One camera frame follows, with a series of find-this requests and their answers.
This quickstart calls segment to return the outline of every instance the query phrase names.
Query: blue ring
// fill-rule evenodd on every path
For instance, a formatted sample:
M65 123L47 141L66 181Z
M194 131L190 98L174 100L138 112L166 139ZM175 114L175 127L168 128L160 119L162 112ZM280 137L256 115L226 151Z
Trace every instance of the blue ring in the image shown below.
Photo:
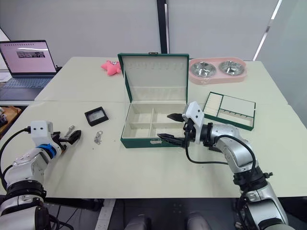
M54 148L50 144L47 144L47 145L42 144L42 145L37 146L36 148L41 148L41 149L50 151L52 154L52 158L54 158L54 156L57 154L57 152L54 151Z

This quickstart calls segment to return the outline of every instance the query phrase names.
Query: black cable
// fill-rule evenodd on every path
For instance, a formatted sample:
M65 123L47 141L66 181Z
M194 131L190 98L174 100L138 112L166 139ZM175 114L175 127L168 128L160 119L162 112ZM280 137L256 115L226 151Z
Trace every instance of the black cable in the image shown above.
M78 220L78 225L81 226L81 216L82 216L83 209L80 210L79 214L79 220Z
M55 230L59 230L59 220L51 214L49 214L49 220L50 220L50 222L56 223L56 229Z
M123 229L126 227L126 204L125 199L122 199L123 202Z
M5 189L6 191L6 186L7 186L7 183L4 179L4 175L2 173L2 169L1 169L1 158L2 158L2 154L3 154L3 151L5 149L5 147L8 145L8 143L15 137L17 136L18 134L22 133L22 132L30 132L31 129L30 127L28 126L27 128L24 128L22 130L19 130L18 132L14 133L9 139L6 140L6 142L3 144L2 148L0 149L0 179L1 179L1 183L2 183L2 186L3 188Z
M221 161L194 161L190 158L189 156L189 151L188 151L188 140L189 140L189 132L186 131L184 141L185 141L185 149L186 149L186 156L188 160L194 164L226 164L228 165L227 162L221 162Z
M245 144L243 141L239 140L238 138L236 137L233 137L233 136L230 136L230 135L220 135L218 137L216 137L214 139L214 142L216 143L219 139L221 138L230 138L232 140L235 140L236 142L238 142L239 144L241 144L243 147L245 147L249 153L251 154L251 157L252 157L252 166L251 166L251 170L249 171L249 177L246 179L246 182L247 182L247 186L246 188L244 189L244 191L242 192L240 198L238 199L237 201L237 204L236 204L236 208L237 208L237 211L238 211L238 214L239 214L239 217L240 217L240 220L242 222L242 226L244 227L244 229L247 229L246 225L245 225L245 221L243 220L242 216L241 216L241 203L242 203L242 200L244 199L246 193L248 192L248 189L249 189L249 186L250 186L250 182L251 182L251 177L253 176L253 173L255 171L255 168L256 168L256 157L255 157L255 154L254 152L251 150L251 148Z
M67 222L70 221L70 219L73 217L73 215L75 215L75 213L76 213L77 210L78 210L78 209L76 208L76 210L73 212L73 214L71 215L71 217L68 218L68 220L65 222L65 224L67 224Z
M247 226L245 224L245 220L242 217L241 211L238 211L238 215L239 215L239 218L240 218L240 221L241 221L241 224L242 224L242 229L243 230L248 230L248 228L247 228Z
M73 226L68 224L68 223L64 223L64 222L60 221L59 224L69 228L70 230L73 230Z
M59 218L59 211L60 211L60 209L61 209L61 205L59 205L59 208L58 208L58 212L57 212L57 216L56 216L57 219ZM54 229L55 225L56 225L56 223L53 223L51 230Z
M10 165L9 167L7 167L4 171L3 171L3 177L5 177L6 172L13 167L13 165Z

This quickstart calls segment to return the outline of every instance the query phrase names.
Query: table surface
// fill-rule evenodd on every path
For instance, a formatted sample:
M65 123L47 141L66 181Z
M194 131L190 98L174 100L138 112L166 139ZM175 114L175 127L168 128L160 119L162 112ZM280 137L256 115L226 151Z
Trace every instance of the table surface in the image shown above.
M88 125L84 111L103 106L108 121ZM53 162L46 171L45 189L51 197L143 198L143 197L238 197L226 165L190 163L181 148L126 149L120 142L124 103L34 102L5 135L5 141L32 120L49 120L54 131L65 133L72 124L82 130L79 142ZM94 143L102 130L102 143ZM255 128L240 129L248 139L277 196L306 196L307 130L286 104L259 104ZM33 148L27 133L16 137L3 154L2 167ZM191 144L191 158L224 161L221 153Z
M128 100L122 74L108 76L100 66L113 57L72 57L36 97L36 101L125 102ZM243 82L196 85L189 81L188 101L205 103L209 92L262 104L287 104L260 61L247 61Z
M232 172L225 165L190 163L181 148L126 149L120 142L127 113L121 74L107 76L100 65L116 58L73 57L21 114L1 140L33 120L49 120L54 130L66 133L70 125L81 129L78 143L47 168L45 188L50 197L149 198L238 197ZM188 100L204 103L209 92L256 102L255 128L240 129L248 139L277 196L306 196L307 130L261 62L247 62L243 82L195 85L189 82ZM102 106L108 121L90 127L84 112ZM94 143L102 130L101 145ZM3 154L2 168L34 147L28 134L20 134ZM191 144L191 158L224 161L221 153Z

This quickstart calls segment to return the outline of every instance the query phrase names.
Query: laptop screen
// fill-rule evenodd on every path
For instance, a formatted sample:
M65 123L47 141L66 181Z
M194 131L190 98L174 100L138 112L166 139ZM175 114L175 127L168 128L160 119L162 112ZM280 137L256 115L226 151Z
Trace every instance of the laptop screen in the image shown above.
M0 51L12 74L56 73L46 41L1 42Z

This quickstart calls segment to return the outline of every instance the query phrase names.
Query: double pet bowl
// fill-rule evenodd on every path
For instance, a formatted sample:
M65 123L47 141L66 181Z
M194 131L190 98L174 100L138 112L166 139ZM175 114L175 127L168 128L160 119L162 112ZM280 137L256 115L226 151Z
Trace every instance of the double pet bowl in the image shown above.
M245 66L236 57L196 58L189 63L189 79L198 85L240 82L247 75Z

